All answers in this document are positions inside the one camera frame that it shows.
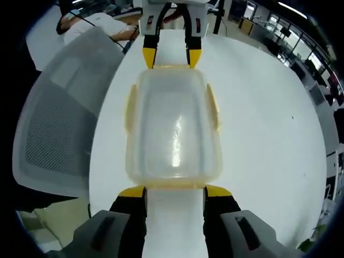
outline person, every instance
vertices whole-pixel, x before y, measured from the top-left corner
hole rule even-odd
[[[77,10],[72,10],[71,12],[75,15],[79,14]],[[79,35],[92,28],[92,24],[101,27],[112,40],[118,42],[123,48],[139,34],[139,31],[133,25],[115,20],[103,12],[94,13],[84,18],[91,24],[72,13],[62,16],[56,27],[56,32],[59,35],[64,35],[64,45],[69,44]]]

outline chair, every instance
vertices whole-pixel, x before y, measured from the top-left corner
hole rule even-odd
[[[88,197],[97,119],[123,57],[94,27],[47,65],[17,124],[12,167],[18,184],[49,194]]]

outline desk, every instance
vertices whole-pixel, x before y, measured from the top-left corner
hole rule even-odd
[[[91,213],[108,210],[125,188],[124,112],[131,85],[146,69],[143,37],[119,66],[106,94],[90,164]],[[326,184],[324,139],[316,111],[296,74],[276,58],[210,34],[197,69],[220,108],[223,172],[212,184],[232,192],[242,210],[272,226],[295,247],[319,219]],[[156,65],[185,64],[184,31],[162,30]]]

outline plastic container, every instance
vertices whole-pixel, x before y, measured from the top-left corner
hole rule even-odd
[[[126,171],[149,188],[202,188],[221,172],[218,109],[200,71],[150,69],[126,110]]]

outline white shirt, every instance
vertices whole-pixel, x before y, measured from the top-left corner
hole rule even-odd
[[[93,15],[90,15],[85,19],[93,23],[94,25],[101,27],[103,31],[109,36],[132,29],[131,26],[127,25],[126,23],[123,23],[119,20],[115,20],[110,15],[107,15],[103,12],[94,13]],[[81,35],[82,33],[84,33],[92,27],[93,26],[87,23],[86,21],[79,20],[77,23],[73,24],[70,27],[70,29],[64,34],[64,45],[69,44],[79,35]],[[125,47],[128,43],[128,40],[119,41],[118,43]]]

